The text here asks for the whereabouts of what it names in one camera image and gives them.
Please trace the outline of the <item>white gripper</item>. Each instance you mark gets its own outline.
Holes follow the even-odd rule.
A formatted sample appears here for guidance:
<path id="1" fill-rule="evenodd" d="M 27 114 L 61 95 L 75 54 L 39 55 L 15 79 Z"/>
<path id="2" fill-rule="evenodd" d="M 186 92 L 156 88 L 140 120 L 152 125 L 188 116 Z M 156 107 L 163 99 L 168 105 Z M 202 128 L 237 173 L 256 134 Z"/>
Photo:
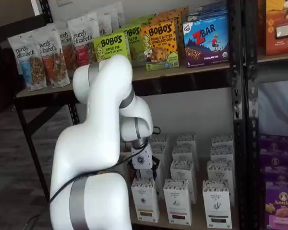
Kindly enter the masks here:
<path id="1" fill-rule="evenodd" d="M 137 178 L 137 170 L 151 169 L 153 179 L 157 177 L 157 169 L 160 165 L 160 160 L 153 156 L 152 147 L 149 141 L 132 141 L 132 179 Z"/>

